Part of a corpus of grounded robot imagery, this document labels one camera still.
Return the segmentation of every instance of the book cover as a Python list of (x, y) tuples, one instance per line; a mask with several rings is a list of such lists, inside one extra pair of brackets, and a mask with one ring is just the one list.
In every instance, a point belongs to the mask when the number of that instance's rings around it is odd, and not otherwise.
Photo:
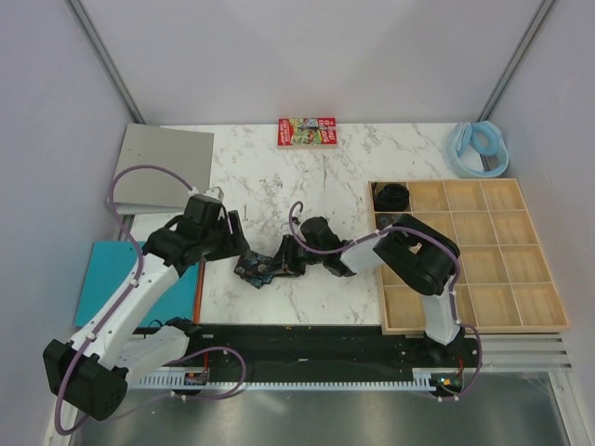
[(337, 146), (335, 118), (282, 118), (279, 120), (277, 145), (281, 149)]

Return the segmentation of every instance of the wooden tray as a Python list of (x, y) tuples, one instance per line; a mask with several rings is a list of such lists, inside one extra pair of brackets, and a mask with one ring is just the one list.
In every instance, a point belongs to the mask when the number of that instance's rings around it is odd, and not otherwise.
[[(481, 333), (559, 332), (568, 317), (554, 286), (516, 179), (378, 181), (368, 184), (373, 225), (383, 229), (401, 213), (375, 212), (377, 192), (390, 183), (410, 192), (411, 214), (461, 250), (458, 313)], [(385, 335), (419, 334), (425, 317), (419, 295), (391, 269), (377, 270)]]

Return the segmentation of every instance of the teal mat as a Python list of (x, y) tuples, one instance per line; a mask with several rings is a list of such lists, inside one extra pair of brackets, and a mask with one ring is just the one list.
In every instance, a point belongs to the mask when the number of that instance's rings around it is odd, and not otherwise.
[[(85, 326), (103, 307), (126, 278), (137, 255), (128, 242), (95, 242), (86, 271), (83, 293), (74, 318), (75, 327)], [(149, 310), (139, 327), (148, 327), (157, 319), (166, 322), (175, 317), (192, 319), (198, 265), (184, 275), (161, 296)]]

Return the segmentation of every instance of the purple cable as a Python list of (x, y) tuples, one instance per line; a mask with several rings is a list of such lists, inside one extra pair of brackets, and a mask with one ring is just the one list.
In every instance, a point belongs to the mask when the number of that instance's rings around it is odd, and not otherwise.
[[(473, 377), (471, 378), (471, 381), (469, 382), (469, 384), (463, 390), (461, 390), (461, 392), (456, 397), (458, 398), (458, 397), (465, 395), (467, 393), (467, 391), (475, 384), (475, 381), (477, 380), (480, 369), (482, 368), (483, 352), (482, 352), (482, 340), (480, 338), (479, 332), (477, 331), (477, 328), (474, 327), (473, 325), (461, 323), (460, 321), (458, 321), (458, 315), (456, 313), (455, 285), (456, 285), (456, 282), (458, 281), (458, 278), (461, 275), (461, 265), (460, 265), (460, 262), (458, 261), (458, 258), (456, 258), (455, 253), (453, 253), (447, 246), (438, 242), (436, 239), (430, 237), (429, 235), (424, 234), (423, 232), (420, 232), (418, 230), (412, 230), (411, 228), (406, 228), (403, 226), (389, 226), (383, 230), (380, 230), (378, 233), (373, 232), (371, 234), (363, 236), (360, 239), (354, 240), (353, 242), (346, 244), (345, 246), (342, 246), (338, 249), (333, 249), (330, 251), (321, 251), (318, 249), (310, 248), (303, 240), (301, 240), (301, 238), (296, 233), (296, 229), (294, 228), (293, 216), (294, 216), (294, 211), (295, 211), (296, 207), (298, 207), (298, 206), (299, 206), (299, 212), (301, 212), (304, 209), (304, 203), (302, 203), (302, 202), (295, 202), (293, 204), (293, 206), (291, 206), (291, 208), (289, 209), (289, 230), (291, 231), (291, 234), (293, 235), (294, 239), (296, 239), (297, 244), (299, 244), (302, 248), (304, 248), (306, 251), (309, 251), (311, 253), (318, 254), (321, 256), (329, 255), (329, 254), (343, 253), (343, 252), (347, 251), (348, 249), (352, 248), (353, 246), (357, 245), (358, 243), (365, 242), (366, 240), (369, 240), (372, 237), (380, 237), (380, 236), (389, 234), (394, 231), (400, 231), (400, 232), (405, 232), (407, 234), (415, 235), (415, 236), (419, 237), (420, 239), (425, 240), (426, 242), (430, 242), (431, 244), (433, 244), (434, 246), (439, 248), (441, 251), (443, 251), (453, 261), (453, 263), (455, 264), (455, 278), (450, 282), (450, 285), (448, 287), (451, 313), (452, 313), (453, 319), (455, 321), (457, 321), (458, 326), (463, 327), (463, 328), (469, 328), (475, 335), (475, 338), (477, 339), (477, 354), (478, 354), (477, 368), (475, 369), (475, 373), (473, 374)], [(455, 399), (455, 396), (443, 397), (443, 400), (454, 400), (454, 399)]]
[[(122, 178), (124, 175), (126, 175), (129, 172), (132, 172), (134, 170), (140, 170), (140, 169), (158, 170), (160, 172), (169, 174), (172, 177), (179, 180), (186, 188), (188, 188), (188, 190), (192, 190), (192, 186), (184, 178), (180, 177), (175, 172), (172, 172), (172, 171), (165, 169), (164, 167), (160, 167), (158, 165), (152, 165), (152, 164), (133, 165), (132, 167), (128, 167), (127, 169), (124, 169), (122, 172), (120, 172), (118, 175), (116, 175), (114, 177), (114, 179), (112, 181), (112, 185), (110, 186), (108, 204), (110, 206), (110, 211), (112, 212), (112, 216), (115, 219), (115, 222), (117, 223), (120, 230), (126, 235), (127, 239), (132, 243), (134, 250), (137, 253), (137, 257), (139, 258), (139, 262), (138, 262), (139, 266), (137, 267), (137, 271), (134, 275), (135, 281), (139, 280), (139, 278), (142, 274), (142, 270), (144, 268), (144, 259), (142, 256), (142, 251), (140, 249), (139, 243), (133, 237), (130, 230), (124, 224), (124, 220), (118, 214), (118, 211), (115, 207), (115, 201), (113, 198), (113, 194), (115, 191), (115, 186), (116, 186), (117, 182), (120, 180), (120, 178)], [(101, 320), (97, 323), (97, 325), (95, 325), (95, 328), (93, 328), (93, 330), (91, 331), (91, 333), (93, 335), (97, 335), (97, 333), (99, 333), (99, 331), (101, 330), (103, 325), (106, 324), (108, 319), (113, 315), (113, 313), (118, 309), (118, 307), (120, 307), (122, 302), (124, 302), (124, 299), (126, 299), (128, 297), (128, 295), (132, 292), (133, 289), (134, 289), (133, 285), (127, 286), (127, 288), (117, 298), (117, 300), (113, 303), (113, 305), (110, 307), (110, 309), (108, 309), (106, 311), (103, 318), (101, 318)], [(78, 363), (78, 361), (80, 361), (81, 357), (83, 356), (83, 353), (85, 352), (86, 348), (89, 346), (90, 343), (91, 343), (91, 341), (89, 339), (86, 339), (83, 342), (83, 344), (81, 345), (81, 347), (76, 351), (76, 353), (74, 354), (73, 360), (70, 362), (70, 364), (68, 364), (66, 373), (64, 374), (64, 377), (62, 378), (62, 382), (60, 383), (60, 386), (59, 386), (58, 396), (56, 398), (56, 406), (54, 407), (54, 428), (56, 428), (56, 432), (58, 432), (62, 436), (71, 435), (76, 429), (78, 429), (80, 426), (82, 426), (83, 423), (88, 418), (88, 415), (85, 415), (76, 424), (74, 424), (74, 426), (71, 427), (70, 429), (65, 429), (64, 427), (62, 427), (62, 422), (60, 420), (61, 412), (62, 412), (62, 403), (64, 402), (64, 394), (66, 393), (66, 387), (68, 386), (71, 376), (73, 375), (74, 367), (76, 367), (76, 364)]]
[(166, 365), (179, 364), (181, 362), (191, 360), (192, 358), (203, 355), (209, 351), (228, 351), (228, 352), (230, 352), (233, 356), (235, 356), (239, 360), (240, 364), (242, 364), (242, 376), (240, 376), (240, 380), (237, 382), (237, 384), (233, 388), (228, 390), (227, 392), (221, 393), (219, 395), (196, 395), (194, 397), (186, 397), (188, 400), (223, 400), (225, 398), (232, 397), (233, 395), (235, 395), (237, 393), (238, 389), (242, 386), (242, 384), (245, 381), (246, 366), (245, 366), (244, 358), (242, 358), (242, 355), (240, 355), (240, 353), (235, 351), (233, 348), (229, 348), (229, 347), (203, 348), (202, 350), (195, 351), (195, 352), (191, 353), (190, 355), (186, 355), (183, 358), (180, 358), (179, 360), (171, 361)]
[[(231, 388), (230, 390), (228, 390), (227, 392), (221, 393), (219, 395), (195, 395), (193, 397), (191, 396), (187, 396), (186, 400), (223, 400), (229, 397), (232, 397), (234, 395), (236, 395), (238, 392), (238, 389), (240, 388), (240, 386), (244, 383), (245, 381), (245, 376), (247, 374), (247, 368), (245, 365), (245, 361), (244, 358), (242, 357), (242, 355), (240, 355), (240, 353), (236, 350), (234, 350), (233, 348), (229, 348), (229, 347), (209, 347), (209, 348), (203, 348), (202, 350), (199, 351), (195, 351), (193, 353), (191, 353), (190, 355), (184, 356), (183, 358), (180, 358), (178, 360), (175, 361), (171, 361), (166, 365), (175, 365), (175, 364), (179, 364), (180, 362), (184, 362), (187, 360), (190, 360), (192, 358), (195, 358), (197, 356), (200, 355), (204, 355), (207, 352), (211, 352), (211, 351), (228, 351), (230, 352), (232, 355), (234, 355), (239, 361), (240, 364), (242, 364), (242, 376), (240, 377), (240, 380), (238, 381), (238, 383)], [(120, 420), (126, 416), (129, 416), (130, 414), (139, 411), (140, 409), (142, 409), (143, 407), (149, 406), (157, 401), (163, 400), (165, 398), (171, 397), (171, 393), (165, 393), (162, 395), (158, 395), (156, 397), (153, 397), (151, 399), (148, 399), (144, 402), (142, 402), (141, 404), (139, 404), (136, 407), (133, 407), (132, 409), (124, 412), (124, 413), (120, 413), (119, 415), (116, 416), (111, 416), (108, 420), (106, 420), (104, 423), (111, 423), (113, 421), (117, 421)]]

